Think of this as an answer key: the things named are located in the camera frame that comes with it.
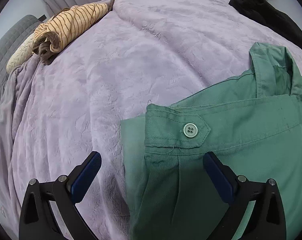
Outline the lavender plush bed blanket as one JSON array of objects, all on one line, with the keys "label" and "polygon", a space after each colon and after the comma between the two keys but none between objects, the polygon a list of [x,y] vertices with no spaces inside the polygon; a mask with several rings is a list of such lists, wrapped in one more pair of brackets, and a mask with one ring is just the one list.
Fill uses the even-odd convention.
[{"label": "lavender plush bed blanket", "polygon": [[77,209],[99,239],[131,239],[121,122],[170,106],[250,68],[254,43],[302,49],[229,0],[115,0],[113,10],[45,65],[32,56],[0,103],[0,224],[19,237],[24,195],[92,152],[102,166]]}]

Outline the green work jacket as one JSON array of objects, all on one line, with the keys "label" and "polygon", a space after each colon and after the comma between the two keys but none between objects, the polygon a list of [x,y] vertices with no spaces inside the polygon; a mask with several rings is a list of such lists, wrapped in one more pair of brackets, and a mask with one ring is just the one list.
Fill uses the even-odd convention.
[{"label": "green work jacket", "polygon": [[121,122],[131,239],[207,239],[227,211],[203,158],[276,181],[287,239],[302,231],[302,75],[286,47],[254,43],[250,68]]}]

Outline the black folded garment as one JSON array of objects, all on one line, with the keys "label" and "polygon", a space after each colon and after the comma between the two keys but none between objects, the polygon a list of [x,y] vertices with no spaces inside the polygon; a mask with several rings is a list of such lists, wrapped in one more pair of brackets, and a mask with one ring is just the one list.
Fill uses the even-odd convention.
[{"label": "black folded garment", "polygon": [[287,14],[275,9],[266,0],[230,0],[229,5],[302,49],[302,30]]}]

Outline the beige striped folded garment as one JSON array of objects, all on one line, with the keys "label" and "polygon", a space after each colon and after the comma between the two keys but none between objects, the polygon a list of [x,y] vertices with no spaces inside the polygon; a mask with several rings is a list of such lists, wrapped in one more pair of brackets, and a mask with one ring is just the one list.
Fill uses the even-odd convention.
[{"label": "beige striped folded garment", "polygon": [[112,11],[114,1],[74,5],[39,24],[9,59],[7,73],[11,73],[34,54],[40,56],[40,61],[45,65],[51,64],[71,42]]}]

